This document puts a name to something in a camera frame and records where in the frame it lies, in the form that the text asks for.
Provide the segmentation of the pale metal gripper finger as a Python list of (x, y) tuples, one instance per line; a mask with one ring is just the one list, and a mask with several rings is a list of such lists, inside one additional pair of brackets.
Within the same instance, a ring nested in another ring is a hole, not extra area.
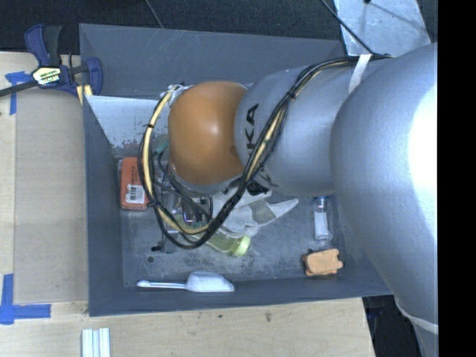
[(176, 245), (173, 242), (173, 239), (176, 240), (176, 231), (168, 230), (167, 236), (165, 234), (162, 234), (160, 251), (165, 254), (174, 253), (176, 251)]

